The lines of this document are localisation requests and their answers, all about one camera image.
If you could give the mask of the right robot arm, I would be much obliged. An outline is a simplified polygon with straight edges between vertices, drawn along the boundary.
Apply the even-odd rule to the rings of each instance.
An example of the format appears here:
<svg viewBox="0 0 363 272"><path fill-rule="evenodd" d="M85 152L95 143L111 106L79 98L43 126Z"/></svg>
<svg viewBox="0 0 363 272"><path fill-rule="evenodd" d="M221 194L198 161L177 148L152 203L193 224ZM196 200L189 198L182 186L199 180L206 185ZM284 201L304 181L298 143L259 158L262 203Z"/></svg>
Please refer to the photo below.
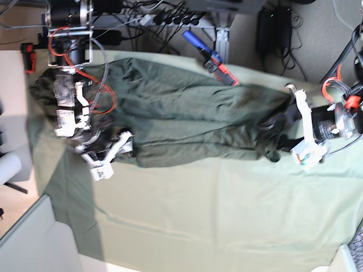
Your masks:
<svg viewBox="0 0 363 272"><path fill-rule="evenodd" d="M48 66L53 72L55 135L84 160L100 165L132 151L132 134L112 128L117 96L107 84L109 60L94 38L92 1L49 1Z"/></svg>

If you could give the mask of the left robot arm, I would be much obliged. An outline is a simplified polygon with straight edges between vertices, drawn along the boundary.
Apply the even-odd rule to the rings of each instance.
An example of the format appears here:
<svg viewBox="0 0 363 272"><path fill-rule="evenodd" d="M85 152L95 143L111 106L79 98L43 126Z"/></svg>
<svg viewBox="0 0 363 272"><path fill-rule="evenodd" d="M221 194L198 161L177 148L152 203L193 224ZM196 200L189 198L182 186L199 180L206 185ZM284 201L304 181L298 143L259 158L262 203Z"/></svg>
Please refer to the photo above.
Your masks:
<svg viewBox="0 0 363 272"><path fill-rule="evenodd" d="M289 152L304 168L324 162L337 154L331 151L335 138L357 138L339 149L343 151L362 139L362 51L355 43L362 38L362 25L352 32L349 43L323 78L321 93L328 103L312 108L307 94L293 84L287 84L290 99L272 117L259 126L257 151L271 162L278 162L281 152ZM344 83L341 64L350 52L355 54L357 84Z"/></svg>

